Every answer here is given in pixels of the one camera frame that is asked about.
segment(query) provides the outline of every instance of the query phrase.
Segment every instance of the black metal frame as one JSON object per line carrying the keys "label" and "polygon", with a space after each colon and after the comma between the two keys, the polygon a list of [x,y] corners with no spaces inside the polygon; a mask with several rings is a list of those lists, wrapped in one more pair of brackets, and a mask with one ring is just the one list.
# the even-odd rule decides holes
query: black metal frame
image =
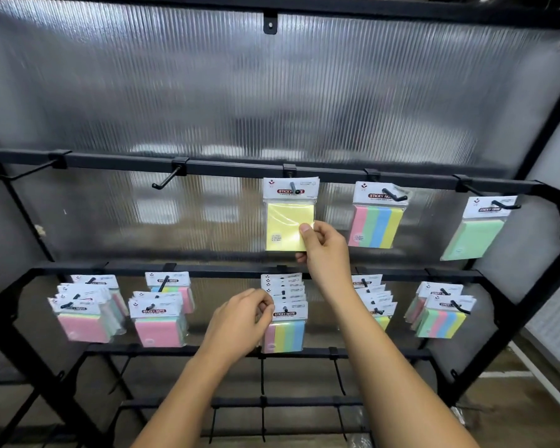
{"label": "black metal frame", "polygon": [[[139,3],[150,5],[164,5],[199,9],[222,9],[225,11],[249,11],[261,12],[263,14],[263,33],[276,34],[278,14],[301,14],[318,16],[342,16],[350,18],[365,19],[389,19],[389,20],[412,20],[412,21],[439,21],[465,24],[481,24],[505,27],[539,28],[560,30],[560,11],[539,11],[536,9],[508,9],[492,6],[472,6],[448,3],[420,3],[420,2],[395,2],[391,0],[86,0],[109,3]],[[466,180],[468,186],[472,186],[480,192],[497,192],[502,194],[527,194],[540,196],[552,201],[560,212],[560,190],[554,189],[538,181],[524,181],[530,168],[537,161],[539,154],[551,138],[555,128],[560,123],[560,97],[554,106],[541,132],[534,141],[529,154],[516,175],[517,180],[492,179],[486,177],[475,177]],[[50,252],[37,234],[20,198],[16,194],[7,171],[3,164],[35,165],[36,169],[15,176],[21,179],[26,175],[38,172],[44,168],[94,168],[101,170],[128,170],[171,173],[161,184],[155,185],[161,189],[170,180],[182,179],[187,174],[222,175],[231,177],[284,177],[291,174],[294,177],[319,176],[321,181],[337,183],[354,183],[359,180],[385,180],[395,184],[413,188],[431,188],[463,191],[460,188],[460,176],[454,174],[469,174],[466,169],[452,169],[445,171],[436,165],[420,165],[415,167],[414,173],[410,173],[410,165],[398,164],[376,164],[360,166],[359,168],[340,169],[335,164],[322,167],[311,167],[308,164],[263,164],[254,162],[236,161],[205,161],[195,160],[188,157],[144,157],[125,155],[102,155],[91,153],[76,153],[68,150],[57,150],[52,152],[8,150],[0,149],[0,179],[3,180],[11,198],[14,200],[22,217],[32,231],[37,243],[44,252],[46,258],[53,261]],[[463,371],[450,371],[451,377],[445,377],[440,370],[431,352],[425,349],[425,342],[415,351],[405,351],[403,354],[411,362],[418,360],[429,361],[435,370],[438,379],[438,394],[444,402],[452,406],[468,389],[470,384],[489,365],[497,354],[510,341],[516,333],[547,301],[549,297],[560,286],[560,255],[552,265],[538,279],[525,298],[519,303],[511,302],[501,291],[499,291],[487,278],[478,271],[439,271],[436,269],[421,270],[367,270],[365,267],[356,268],[358,273],[383,273],[387,281],[422,281],[439,280],[456,283],[474,282],[483,286],[491,295],[494,305],[494,322],[497,326],[496,332],[487,341],[470,364]],[[145,417],[141,408],[153,408],[157,406],[158,400],[136,400],[132,392],[122,378],[112,361],[113,355],[127,357],[128,361],[134,357],[143,355],[192,355],[195,347],[183,349],[144,349],[139,346],[116,346],[116,345],[90,345],[83,355],[78,359],[67,376],[54,375],[47,365],[38,356],[37,352],[27,343],[25,338],[13,326],[16,319],[18,298],[22,287],[39,275],[56,275],[70,273],[115,273],[117,275],[139,276],[145,271],[189,271],[193,277],[220,277],[220,278],[257,278],[261,273],[287,273],[300,271],[299,268],[287,266],[248,264],[242,263],[237,266],[211,266],[211,265],[181,265],[168,264],[129,264],[122,262],[107,262],[101,264],[91,263],[46,263],[31,269],[23,274],[14,283],[0,293],[0,350],[12,362],[21,373],[27,377],[30,384],[34,386],[34,394],[44,397],[46,402],[56,411],[66,429],[72,431],[79,441],[88,447],[111,446],[113,441],[113,429],[101,432],[97,429],[89,416],[75,402],[76,377],[86,358],[91,355],[99,355],[104,358],[109,369],[111,369],[115,383],[119,386],[127,398],[113,420],[115,424],[119,413],[131,408],[139,420],[144,423]],[[342,397],[320,397],[313,399],[282,399],[267,398],[263,386],[264,360],[272,355],[261,354],[254,351],[251,356],[261,359],[261,396],[254,399],[215,399],[212,402],[214,411],[222,407],[245,407],[253,406],[262,409],[262,431],[265,436],[263,415],[264,408],[271,406],[333,406],[338,410],[344,405],[359,405],[359,401],[346,397],[340,372],[336,364],[338,358],[346,358],[346,353],[336,348],[328,349],[306,349],[301,353],[276,354],[274,357],[301,357],[301,358],[328,358],[334,361],[338,377],[338,383]],[[239,435],[235,432],[227,435]]]}

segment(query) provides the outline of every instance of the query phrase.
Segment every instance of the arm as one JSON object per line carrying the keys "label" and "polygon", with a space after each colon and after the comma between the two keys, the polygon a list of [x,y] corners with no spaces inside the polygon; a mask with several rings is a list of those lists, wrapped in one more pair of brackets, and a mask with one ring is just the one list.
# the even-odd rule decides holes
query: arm
{"label": "arm", "polygon": [[324,222],[301,225],[311,277],[334,310],[371,427],[387,448],[478,448],[366,310],[352,286],[344,237]]}
{"label": "arm", "polygon": [[[263,312],[255,323],[257,308]],[[224,375],[248,354],[272,322],[272,298],[262,289],[247,289],[219,307],[203,343],[157,409],[132,448],[191,448],[203,415]]]}

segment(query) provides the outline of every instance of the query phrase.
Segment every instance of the white floor line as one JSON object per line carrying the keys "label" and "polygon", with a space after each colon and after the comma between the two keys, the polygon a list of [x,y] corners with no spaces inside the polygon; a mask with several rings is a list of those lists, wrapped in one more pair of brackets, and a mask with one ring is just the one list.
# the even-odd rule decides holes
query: white floor line
{"label": "white floor line", "polygon": [[531,360],[529,360],[529,357],[525,355],[515,343],[511,341],[508,346],[512,349],[512,352],[514,352],[516,356],[524,363],[527,369],[529,369],[529,371],[533,373],[535,378],[552,395],[552,398],[554,398],[556,402],[560,404],[560,391],[558,391],[556,387],[554,387],[552,382],[550,382],[548,378],[544,376],[544,374],[538,369],[538,367],[535,366],[535,364]]}
{"label": "white floor line", "polygon": [[505,379],[507,377],[533,377],[530,371],[485,371],[480,379]]}

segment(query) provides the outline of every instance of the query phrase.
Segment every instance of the green sticky note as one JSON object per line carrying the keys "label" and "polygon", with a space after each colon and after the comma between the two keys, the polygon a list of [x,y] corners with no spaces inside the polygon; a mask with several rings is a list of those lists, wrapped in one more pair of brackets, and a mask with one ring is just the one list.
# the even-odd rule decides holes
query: green sticky note
{"label": "green sticky note", "polygon": [[454,261],[482,257],[502,226],[504,226],[502,220],[463,221],[440,260]]}

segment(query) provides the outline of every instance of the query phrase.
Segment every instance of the person's right arm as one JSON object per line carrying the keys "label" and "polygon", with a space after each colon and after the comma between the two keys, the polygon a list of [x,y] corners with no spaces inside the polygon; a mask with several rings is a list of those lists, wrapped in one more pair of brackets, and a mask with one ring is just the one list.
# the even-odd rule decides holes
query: person's right arm
{"label": "person's right arm", "polygon": [[478,448],[449,408],[419,377],[352,285],[344,237],[324,222],[301,225],[309,273],[329,302],[358,379],[371,428],[386,448]]}

